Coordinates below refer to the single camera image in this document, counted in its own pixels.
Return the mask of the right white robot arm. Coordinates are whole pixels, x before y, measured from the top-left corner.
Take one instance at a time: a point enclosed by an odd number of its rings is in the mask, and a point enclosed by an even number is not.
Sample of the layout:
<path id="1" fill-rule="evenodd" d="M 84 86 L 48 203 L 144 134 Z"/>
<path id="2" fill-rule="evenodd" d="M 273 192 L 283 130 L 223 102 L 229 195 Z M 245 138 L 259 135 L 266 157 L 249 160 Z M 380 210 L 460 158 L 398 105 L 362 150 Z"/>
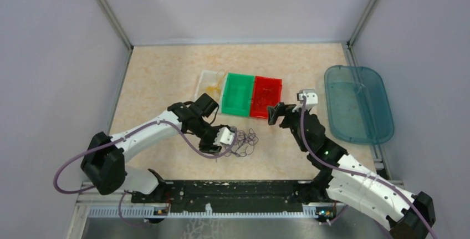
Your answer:
<path id="1" fill-rule="evenodd" d="M 371 171 L 348 151 L 329 139 L 325 127 L 305 105 L 268 106 L 268 124 L 283 117 L 280 128 L 289 129 L 301 151 L 319 170 L 312 186 L 318 201 L 341 202 L 373 219 L 392 238 L 437 238 L 433 199 L 413 194 Z"/>

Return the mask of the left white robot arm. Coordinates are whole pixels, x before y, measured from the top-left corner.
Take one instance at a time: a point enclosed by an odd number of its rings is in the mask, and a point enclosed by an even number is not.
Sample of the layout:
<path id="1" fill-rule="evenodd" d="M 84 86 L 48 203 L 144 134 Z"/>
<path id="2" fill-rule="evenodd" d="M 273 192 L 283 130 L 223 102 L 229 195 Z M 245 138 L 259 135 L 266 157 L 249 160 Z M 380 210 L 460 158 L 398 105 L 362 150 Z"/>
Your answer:
<path id="1" fill-rule="evenodd" d="M 133 157 L 164 139 L 179 135 L 199 138 L 196 153 L 215 159 L 232 147 L 236 128 L 228 125 L 212 125 L 206 121 L 218 103 L 208 94 L 196 101 L 170 105 L 157 117 L 135 128 L 106 135 L 95 134 L 80 167 L 99 194 L 109 195 L 117 190 L 144 194 L 152 202 L 165 198 L 164 180 L 153 170 L 142 170 L 127 165 Z"/>

